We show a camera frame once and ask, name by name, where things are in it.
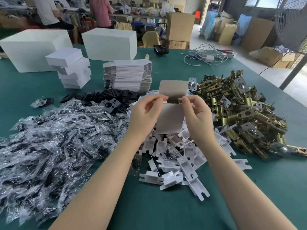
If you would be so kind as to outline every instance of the worker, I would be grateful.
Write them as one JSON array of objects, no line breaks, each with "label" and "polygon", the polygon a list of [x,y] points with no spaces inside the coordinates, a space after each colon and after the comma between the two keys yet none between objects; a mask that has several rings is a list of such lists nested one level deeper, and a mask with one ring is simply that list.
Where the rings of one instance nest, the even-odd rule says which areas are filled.
[{"label": "worker", "polygon": [[61,19],[60,12],[56,8],[53,0],[33,0],[40,16],[41,22],[47,28],[59,28],[63,30],[73,31],[74,44],[78,44],[78,28],[77,26],[65,23]]},{"label": "worker", "polygon": [[[107,229],[133,156],[154,127],[167,98],[153,94],[137,102],[124,138],[49,230]],[[205,102],[197,95],[184,96],[179,102],[190,135],[208,160],[237,229],[296,229],[217,143],[211,110]]]},{"label": "worker", "polygon": [[109,17],[109,13],[113,14],[114,11],[109,0],[90,0],[90,10],[96,17],[98,27],[114,29]]}]

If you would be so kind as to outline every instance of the cable connector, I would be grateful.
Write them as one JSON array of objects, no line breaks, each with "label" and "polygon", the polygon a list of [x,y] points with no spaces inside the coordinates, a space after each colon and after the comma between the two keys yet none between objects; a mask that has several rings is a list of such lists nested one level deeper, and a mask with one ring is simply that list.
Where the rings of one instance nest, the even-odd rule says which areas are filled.
[{"label": "cable connector", "polygon": [[205,62],[213,63],[214,62],[214,56],[213,55],[207,55]]}]

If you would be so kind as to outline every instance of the floor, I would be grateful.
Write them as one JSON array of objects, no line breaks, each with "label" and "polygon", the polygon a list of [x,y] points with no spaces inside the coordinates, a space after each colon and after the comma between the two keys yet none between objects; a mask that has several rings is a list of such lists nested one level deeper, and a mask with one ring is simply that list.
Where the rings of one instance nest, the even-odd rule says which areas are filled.
[{"label": "floor", "polygon": [[[217,45],[217,42],[205,40],[200,33],[200,25],[194,25],[191,40],[190,48],[197,48],[203,43],[210,43]],[[221,46],[221,49],[231,49],[237,53],[236,59],[248,66],[250,69],[256,73],[261,73],[264,69],[267,68],[266,65],[263,65],[251,58],[248,53],[239,46]],[[292,69],[276,69],[269,68],[260,74],[263,78],[271,82],[273,85],[279,87],[286,77],[290,74]],[[299,101],[301,104],[307,107],[307,67],[305,66],[300,73],[291,81],[291,83],[284,90],[291,97]]]}]

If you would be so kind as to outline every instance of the hand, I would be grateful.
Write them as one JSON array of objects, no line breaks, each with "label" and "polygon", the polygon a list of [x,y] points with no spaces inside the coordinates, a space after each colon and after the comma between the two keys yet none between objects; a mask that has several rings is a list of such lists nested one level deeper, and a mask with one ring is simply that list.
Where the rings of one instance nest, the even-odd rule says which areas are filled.
[{"label": "hand", "polygon": [[179,98],[179,102],[182,103],[187,127],[195,143],[215,143],[211,109],[205,101],[197,95],[192,95]]},{"label": "hand", "polygon": [[127,133],[144,140],[153,129],[168,96],[162,94],[146,95],[133,107]]}]

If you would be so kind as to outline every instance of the green tablecloth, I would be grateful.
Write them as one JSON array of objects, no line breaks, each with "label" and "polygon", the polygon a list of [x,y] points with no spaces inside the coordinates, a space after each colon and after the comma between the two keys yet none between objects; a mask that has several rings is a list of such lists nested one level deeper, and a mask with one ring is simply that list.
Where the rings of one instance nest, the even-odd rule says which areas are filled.
[{"label": "green tablecloth", "polygon": [[[158,57],[153,49],[138,48],[135,59],[150,55],[153,62],[151,89],[159,89],[162,79],[187,80],[205,74],[228,76],[231,70],[244,70],[248,85],[256,85],[267,98],[275,102],[276,113],[286,116],[289,131],[286,140],[289,145],[307,147],[307,109],[302,104],[279,90],[273,84],[257,75],[237,61],[228,60],[218,66],[203,63],[200,67],[186,65],[179,50]],[[80,92],[103,89],[103,61],[91,60],[92,76]],[[22,117],[40,114],[41,109],[29,105],[38,98],[53,97],[55,105],[73,90],[64,89],[56,72],[18,73],[10,60],[0,60],[1,120],[0,136],[9,136],[10,128]],[[307,162],[305,158],[271,158],[261,160],[255,155],[238,153],[236,158],[247,158],[253,167],[246,174],[294,223],[298,229],[305,229],[307,216]],[[142,173],[149,170],[148,155],[143,157]],[[235,229],[226,204],[218,190],[213,175],[206,163],[197,170],[200,181],[211,196],[201,202],[188,186],[177,185],[160,191],[159,186],[139,182],[139,177],[129,175],[109,224],[108,229]],[[5,225],[5,212],[0,215],[1,229],[47,229],[52,221],[37,228],[34,219],[18,227],[18,221]]]}]

